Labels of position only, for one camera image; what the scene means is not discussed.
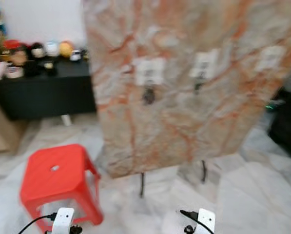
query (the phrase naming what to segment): wall hook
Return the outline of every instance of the wall hook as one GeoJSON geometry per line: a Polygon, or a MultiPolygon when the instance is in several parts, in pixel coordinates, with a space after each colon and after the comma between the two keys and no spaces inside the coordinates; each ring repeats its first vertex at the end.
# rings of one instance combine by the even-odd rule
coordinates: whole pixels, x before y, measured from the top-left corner
{"type": "Polygon", "coordinates": [[[145,92],[142,96],[145,105],[151,105],[155,101],[155,91],[153,82],[148,80],[145,85],[145,92]]]}

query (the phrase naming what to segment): white wall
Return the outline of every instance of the white wall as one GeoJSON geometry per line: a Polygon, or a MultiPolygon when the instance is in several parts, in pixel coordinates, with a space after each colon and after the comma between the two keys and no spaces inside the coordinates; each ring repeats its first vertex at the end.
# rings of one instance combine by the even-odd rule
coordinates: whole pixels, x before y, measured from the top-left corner
{"type": "Polygon", "coordinates": [[[0,0],[9,39],[86,42],[81,0],[0,0]]]}

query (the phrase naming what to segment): wire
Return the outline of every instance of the wire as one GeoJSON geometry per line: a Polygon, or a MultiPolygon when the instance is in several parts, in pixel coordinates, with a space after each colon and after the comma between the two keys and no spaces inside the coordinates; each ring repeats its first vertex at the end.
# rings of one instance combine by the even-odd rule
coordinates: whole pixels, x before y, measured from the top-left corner
{"type": "Polygon", "coordinates": [[[57,213],[52,213],[49,215],[40,216],[38,218],[35,218],[33,221],[31,221],[29,224],[27,224],[18,234],[22,234],[30,225],[32,225],[33,223],[35,223],[36,221],[38,221],[40,219],[49,218],[49,219],[51,219],[51,221],[54,221],[56,216],[57,216],[57,213]]]}
{"type": "Polygon", "coordinates": [[[201,223],[200,221],[197,220],[198,218],[198,213],[197,212],[187,212],[184,210],[180,210],[180,213],[186,216],[187,218],[190,218],[191,220],[195,221],[199,225],[201,225],[204,229],[206,229],[210,234],[214,234],[212,230],[209,229],[205,224],[201,223]]]}
{"type": "Polygon", "coordinates": [[[198,223],[199,225],[201,225],[204,229],[206,229],[210,234],[214,234],[214,232],[212,230],[209,229],[209,227],[207,227],[205,224],[203,224],[202,222],[199,222],[198,220],[195,220],[196,223],[198,223]]]}

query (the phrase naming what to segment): black cable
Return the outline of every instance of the black cable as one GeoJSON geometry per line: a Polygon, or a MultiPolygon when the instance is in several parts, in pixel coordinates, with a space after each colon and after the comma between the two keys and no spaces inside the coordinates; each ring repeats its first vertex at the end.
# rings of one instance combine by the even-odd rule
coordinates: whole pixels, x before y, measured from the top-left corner
{"type": "Polygon", "coordinates": [[[144,172],[141,173],[141,191],[140,191],[140,198],[144,196],[144,172]]]}
{"type": "Polygon", "coordinates": [[[203,164],[203,178],[202,178],[202,183],[204,184],[206,182],[206,177],[207,177],[207,167],[206,167],[206,162],[202,160],[203,164]]]}
{"type": "Polygon", "coordinates": [[[30,225],[32,225],[33,223],[35,223],[36,221],[38,221],[40,219],[49,218],[49,219],[51,219],[51,221],[54,221],[56,216],[57,216],[57,213],[52,213],[49,215],[44,215],[44,216],[35,218],[33,221],[31,221],[29,224],[27,224],[18,234],[22,234],[30,225]]]}
{"type": "Polygon", "coordinates": [[[184,216],[186,216],[187,218],[190,218],[191,220],[195,221],[196,223],[198,223],[199,225],[201,225],[204,229],[206,229],[210,234],[214,234],[212,230],[209,229],[209,227],[207,227],[205,224],[201,223],[200,221],[198,221],[198,213],[197,212],[187,212],[184,210],[180,210],[180,213],[183,214],[184,216]]]}
{"type": "Polygon", "coordinates": [[[195,220],[196,223],[198,223],[199,225],[201,225],[204,229],[206,229],[210,234],[214,234],[214,232],[212,230],[209,229],[209,227],[207,227],[205,224],[199,222],[198,220],[195,220]]]}

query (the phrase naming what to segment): metal stand leg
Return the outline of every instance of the metal stand leg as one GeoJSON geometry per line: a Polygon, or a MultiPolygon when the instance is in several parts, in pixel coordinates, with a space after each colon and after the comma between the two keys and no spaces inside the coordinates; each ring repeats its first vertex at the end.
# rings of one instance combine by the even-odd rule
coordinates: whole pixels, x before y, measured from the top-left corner
{"type": "Polygon", "coordinates": [[[71,117],[70,115],[62,115],[61,116],[63,123],[65,126],[71,126],[72,125],[72,121],[71,121],[71,117]]]}
{"type": "Polygon", "coordinates": [[[145,174],[141,173],[141,191],[140,191],[140,198],[144,197],[144,177],[145,174]]]}
{"type": "Polygon", "coordinates": [[[204,184],[206,182],[206,178],[207,178],[207,167],[206,167],[206,162],[204,160],[202,160],[202,164],[203,164],[203,178],[202,178],[202,183],[204,184]]]}

